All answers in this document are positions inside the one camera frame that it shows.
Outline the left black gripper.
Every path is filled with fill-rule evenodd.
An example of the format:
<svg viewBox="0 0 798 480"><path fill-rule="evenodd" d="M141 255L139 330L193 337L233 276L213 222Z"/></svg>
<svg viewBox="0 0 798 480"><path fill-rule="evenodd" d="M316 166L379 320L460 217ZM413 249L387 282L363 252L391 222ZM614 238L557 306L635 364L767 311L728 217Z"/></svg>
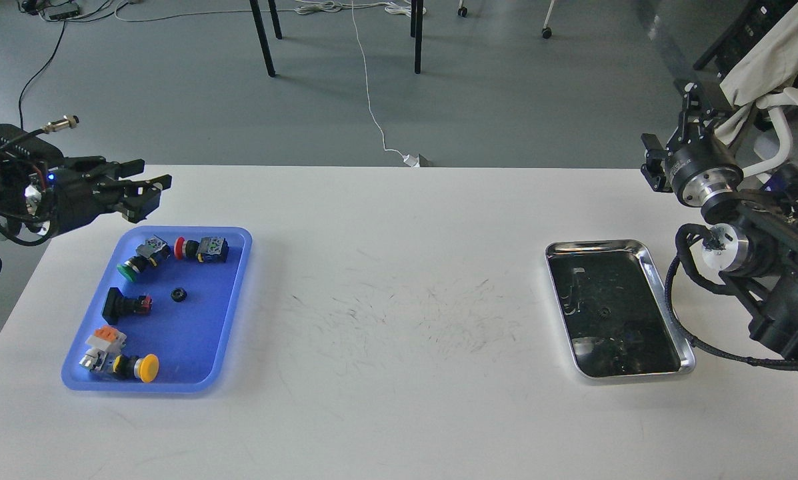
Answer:
<svg viewBox="0 0 798 480"><path fill-rule="evenodd" d="M172 186L172 176L162 175L140 181L119 180L110 188L102 189L98 183L110 183L142 173L143 159L117 162L103 156L69 156L65 167L49 173L51 193L32 183L27 186L28 215L46 218L46 221L27 222L30 232L42 236L53 231L58 236L90 224L98 215L121 213L130 223L144 221L158 209L162 191Z"/></svg>

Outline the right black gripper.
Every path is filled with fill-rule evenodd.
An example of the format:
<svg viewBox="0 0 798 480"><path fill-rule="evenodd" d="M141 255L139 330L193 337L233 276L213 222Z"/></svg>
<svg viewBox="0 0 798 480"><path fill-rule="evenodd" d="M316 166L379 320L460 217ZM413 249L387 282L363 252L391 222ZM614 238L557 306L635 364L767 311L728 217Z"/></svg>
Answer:
<svg viewBox="0 0 798 480"><path fill-rule="evenodd" d="M679 81L678 91L682 96L678 144L683 146L668 157L657 136L643 133L641 172L652 191L672 191L681 204L702 207L710 198L734 191L743 179L724 143L705 136L732 116L732 106L715 81Z"/></svg>

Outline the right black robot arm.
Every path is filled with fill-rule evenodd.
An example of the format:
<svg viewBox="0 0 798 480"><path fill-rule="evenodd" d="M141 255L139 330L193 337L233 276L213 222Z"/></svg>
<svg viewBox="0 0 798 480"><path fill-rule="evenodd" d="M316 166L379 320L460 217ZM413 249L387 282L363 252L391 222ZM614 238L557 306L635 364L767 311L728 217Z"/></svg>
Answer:
<svg viewBox="0 0 798 480"><path fill-rule="evenodd" d="M664 304L673 306L673 280L682 269L702 289L736 297L751 317L749 336L779 358L734 355L673 317L691 346L752 367L798 371L798 168L780 167L761 188L741 189L744 172L719 140L732 107L716 85L682 79L674 85L682 98L678 127L666 143L643 134L641 172L653 191L699 209L704 222L675 234Z"/></svg>

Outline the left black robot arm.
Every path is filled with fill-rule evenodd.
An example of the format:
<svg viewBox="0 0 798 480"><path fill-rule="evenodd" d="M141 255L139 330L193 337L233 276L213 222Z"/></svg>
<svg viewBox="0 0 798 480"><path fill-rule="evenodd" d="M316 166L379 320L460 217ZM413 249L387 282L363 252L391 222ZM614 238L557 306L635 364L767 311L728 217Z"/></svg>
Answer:
<svg viewBox="0 0 798 480"><path fill-rule="evenodd" d="M66 156L42 140L78 124L74 115L32 131L0 123L0 235L6 240L34 247L109 213L138 223L160 205L172 177L134 180L144 160Z"/></svg>

